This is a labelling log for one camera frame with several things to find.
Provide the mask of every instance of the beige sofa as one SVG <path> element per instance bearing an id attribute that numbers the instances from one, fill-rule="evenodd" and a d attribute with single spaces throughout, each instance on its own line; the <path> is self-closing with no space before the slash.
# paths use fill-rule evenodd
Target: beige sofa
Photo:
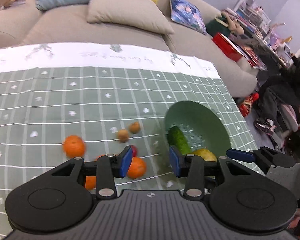
<path id="1" fill-rule="evenodd" d="M 199 8 L 205 23 L 220 13 L 202 0 L 188 1 Z M 0 11 L 0 48 L 51 42 L 132 44 L 214 63 L 233 97 L 245 97 L 254 90 L 257 72 L 245 59 L 239 67 L 223 54 L 209 35 L 172 22 L 169 0 L 159 0 L 157 6 L 170 21 L 174 34 L 160 35 L 118 24 L 89 24 L 86 21 L 88 5 L 64 6 L 42 13 L 35 8 L 35 0 L 26 0 L 24 5 Z"/>

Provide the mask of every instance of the person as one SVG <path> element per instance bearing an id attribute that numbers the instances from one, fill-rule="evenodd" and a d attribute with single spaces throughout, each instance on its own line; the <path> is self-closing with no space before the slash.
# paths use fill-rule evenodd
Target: person
<path id="1" fill-rule="evenodd" d="M 300 106 L 300 59 L 293 55 L 292 60 L 294 66 L 282 68 L 281 75 L 269 77 L 259 90 L 261 116 L 254 125 L 269 135 L 274 133 L 278 104 Z"/>

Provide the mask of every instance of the green vegetable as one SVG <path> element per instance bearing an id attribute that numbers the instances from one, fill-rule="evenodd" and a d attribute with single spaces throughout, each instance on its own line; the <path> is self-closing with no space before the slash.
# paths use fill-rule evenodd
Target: green vegetable
<path id="1" fill-rule="evenodd" d="M 186 155 L 191 152 L 185 136 L 177 126 L 173 126 L 169 129 L 167 139 L 169 145 L 176 146 L 181 154 Z"/>

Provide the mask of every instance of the metal screw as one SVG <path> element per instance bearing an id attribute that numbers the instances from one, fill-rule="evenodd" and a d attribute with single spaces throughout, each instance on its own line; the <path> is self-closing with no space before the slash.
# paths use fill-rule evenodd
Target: metal screw
<path id="1" fill-rule="evenodd" d="M 103 197 L 110 197 L 114 194 L 114 190 L 110 189 L 110 188 L 103 188 L 101 190 L 99 190 L 99 195 L 103 196 Z"/>
<path id="2" fill-rule="evenodd" d="M 202 191 L 197 188 L 191 188 L 187 190 L 187 195 L 190 197 L 199 197 L 202 194 Z"/>

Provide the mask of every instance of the red fruit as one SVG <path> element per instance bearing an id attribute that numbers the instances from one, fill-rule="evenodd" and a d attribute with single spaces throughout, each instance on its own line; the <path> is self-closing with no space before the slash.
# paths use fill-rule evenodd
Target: red fruit
<path id="1" fill-rule="evenodd" d="M 132 148 L 132 157 L 136 157 L 138 150 L 134 145 L 130 145 L 130 147 Z"/>

